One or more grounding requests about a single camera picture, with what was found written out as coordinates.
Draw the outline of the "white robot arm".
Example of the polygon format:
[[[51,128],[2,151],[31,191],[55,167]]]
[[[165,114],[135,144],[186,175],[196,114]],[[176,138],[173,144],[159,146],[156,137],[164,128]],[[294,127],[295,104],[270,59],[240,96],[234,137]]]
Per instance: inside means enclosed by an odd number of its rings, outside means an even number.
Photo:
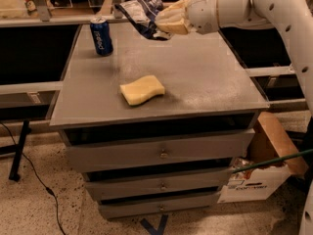
[[[175,34],[193,29],[207,34],[229,26],[276,28],[313,114],[313,16],[306,0],[179,0],[159,12],[155,24]]]

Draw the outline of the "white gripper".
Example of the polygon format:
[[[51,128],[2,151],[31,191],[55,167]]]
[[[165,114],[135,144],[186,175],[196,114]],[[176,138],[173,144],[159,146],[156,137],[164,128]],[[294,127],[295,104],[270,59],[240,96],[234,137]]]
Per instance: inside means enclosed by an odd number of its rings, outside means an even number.
[[[179,0],[160,11],[155,24],[159,30],[174,34],[188,34],[191,25],[200,34],[216,32],[217,0]]]

